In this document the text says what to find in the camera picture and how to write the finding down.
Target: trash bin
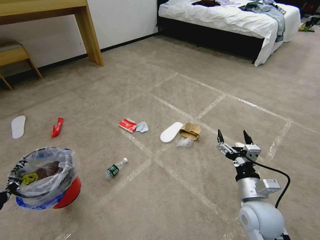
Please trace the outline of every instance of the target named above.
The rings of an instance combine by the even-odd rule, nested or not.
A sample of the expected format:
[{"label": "trash bin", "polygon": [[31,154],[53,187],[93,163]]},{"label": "trash bin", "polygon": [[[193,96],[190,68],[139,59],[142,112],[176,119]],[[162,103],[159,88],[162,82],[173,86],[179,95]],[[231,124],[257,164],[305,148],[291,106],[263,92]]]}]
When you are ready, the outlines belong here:
[{"label": "trash bin", "polygon": [[22,157],[8,177],[8,186],[19,187],[12,192],[19,206],[31,209],[62,208],[80,193],[77,177],[78,157],[67,148],[44,147]]}]

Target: green bottle label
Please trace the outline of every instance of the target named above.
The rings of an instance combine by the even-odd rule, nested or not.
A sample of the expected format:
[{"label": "green bottle label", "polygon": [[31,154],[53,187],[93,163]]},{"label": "green bottle label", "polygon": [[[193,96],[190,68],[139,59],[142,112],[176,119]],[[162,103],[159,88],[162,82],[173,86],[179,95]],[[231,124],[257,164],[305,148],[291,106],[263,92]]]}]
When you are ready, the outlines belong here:
[{"label": "green bottle label", "polygon": [[111,173],[111,177],[113,177],[119,172],[119,168],[117,167],[117,165],[113,164],[111,167],[108,168],[108,171]]}]

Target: black cable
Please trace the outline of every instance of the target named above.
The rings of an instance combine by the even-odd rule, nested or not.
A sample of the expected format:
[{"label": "black cable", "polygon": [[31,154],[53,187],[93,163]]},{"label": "black cable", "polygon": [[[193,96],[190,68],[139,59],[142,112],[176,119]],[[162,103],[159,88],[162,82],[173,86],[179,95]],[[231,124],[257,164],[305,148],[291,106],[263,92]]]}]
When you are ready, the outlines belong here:
[{"label": "black cable", "polygon": [[261,163],[257,163],[257,162],[255,162],[255,161],[253,161],[253,160],[251,160],[251,159],[249,159],[249,158],[247,158],[247,157],[246,157],[246,159],[248,159],[250,162],[253,162],[254,164],[256,164],[256,165],[258,165],[258,166],[260,166],[260,167],[266,168],[266,169],[268,169],[268,170],[271,170],[271,171],[274,171],[274,172],[277,172],[277,173],[281,173],[282,175],[284,175],[284,176],[287,177],[287,179],[288,179],[287,184],[286,184],[285,188],[283,189],[282,193],[280,194],[280,196],[279,196],[279,198],[278,198],[278,200],[277,200],[277,202],[276,202],[276,205],[275,205],[275,208],[278,208],[278,205],[279,205],[279,203],[280,203],[281,198],[282,198],[283,195],[286,193],[286,191],[287,191],[287,189],[288,189],[288,187],[289,187],[289,185],[290,185],[291,180],[290,180],[289,175],[286,174],[286,173],[284,173],[284,172],[282,172],[282,171],[280,171],[280,170],[278,170],[278,169],[274,169],[274,168],[272,168],[272,167],[265,166],[265,165],[263,165],[263,164],[261,164]]}]

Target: yellow sticker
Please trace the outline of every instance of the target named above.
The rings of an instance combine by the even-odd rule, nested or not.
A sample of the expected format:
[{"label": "yellow sticker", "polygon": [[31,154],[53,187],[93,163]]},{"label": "yellow sticker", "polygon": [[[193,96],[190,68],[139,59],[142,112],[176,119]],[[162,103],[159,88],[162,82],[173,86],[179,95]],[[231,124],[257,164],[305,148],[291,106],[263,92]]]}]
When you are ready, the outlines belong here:
[{"label": "yellow sticker", "polygon": [[34,173],[28,173],[22,176],[22,183],[24,185],[29,185],[32,182],[35,182],[39,179],[38,175]]}]

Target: plastic water bottle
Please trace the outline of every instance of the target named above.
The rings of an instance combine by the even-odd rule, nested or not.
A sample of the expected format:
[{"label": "plastic water bottle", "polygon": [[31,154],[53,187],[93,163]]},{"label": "plastic water bottle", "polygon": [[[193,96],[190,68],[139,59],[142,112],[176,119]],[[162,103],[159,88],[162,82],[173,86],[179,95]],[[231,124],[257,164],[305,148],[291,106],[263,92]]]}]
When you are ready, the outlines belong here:
[{"label": "plastic water bottle", "polygon": [[118,162],[116,164],[113,164],[111,167],[108,168],[107,172],[106,172],[106,179],[110,179],[112,178],[114,175],[116,175],[121,168],[123,167],[123,165],[128,162],[127,158],[124,158],[121,162]]}]

